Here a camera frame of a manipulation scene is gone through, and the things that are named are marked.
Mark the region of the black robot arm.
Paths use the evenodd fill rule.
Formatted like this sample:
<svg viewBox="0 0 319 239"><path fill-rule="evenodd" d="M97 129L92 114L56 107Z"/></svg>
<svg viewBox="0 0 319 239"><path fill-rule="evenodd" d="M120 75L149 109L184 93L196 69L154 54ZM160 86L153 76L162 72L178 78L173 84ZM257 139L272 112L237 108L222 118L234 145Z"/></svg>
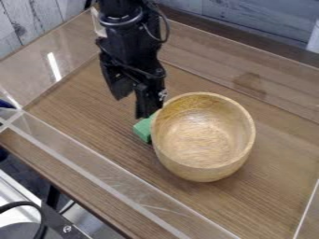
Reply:
<svg viewBox="0 0 319 239"><path fill-rule="evenodd" d="M162 106L165 70L158 51L169 25L152 0L98 0L100 67L116 100L136 94L136 118L148 118Z"/></svg>

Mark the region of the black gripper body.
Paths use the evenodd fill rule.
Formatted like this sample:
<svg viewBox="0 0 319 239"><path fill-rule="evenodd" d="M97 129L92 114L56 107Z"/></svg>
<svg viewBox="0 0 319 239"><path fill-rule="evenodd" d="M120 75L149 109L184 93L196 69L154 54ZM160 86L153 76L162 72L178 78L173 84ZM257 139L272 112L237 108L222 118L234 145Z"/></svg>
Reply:
<svg viewBox="0 0 319 239"><path fill-rule="evenodd" d="M97 37L100 62L121 66L137 83L164 83L165 70L160 64L158 51L166 38L160 35L160 15L100 15L106 37Z"/></svg>

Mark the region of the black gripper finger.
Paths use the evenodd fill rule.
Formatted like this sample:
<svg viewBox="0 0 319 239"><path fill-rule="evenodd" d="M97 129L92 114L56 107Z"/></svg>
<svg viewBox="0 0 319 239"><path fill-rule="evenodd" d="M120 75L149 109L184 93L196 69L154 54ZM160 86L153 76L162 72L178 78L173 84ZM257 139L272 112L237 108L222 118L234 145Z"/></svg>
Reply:
<svg viewBox="0 0 319 239"><path fill-rule="evenodd" d="M158 82L150 85L137 83L133 90L136 94L136 118L149 118L162 107L166 97L164 83Z"/></svg>
<svg viewBox="0 0 319 239"><path fill-rule="evenodd" d="M120 101L133 91L133 81L121 66L100 62L100 67L108 89L114 99Z"/></svg>

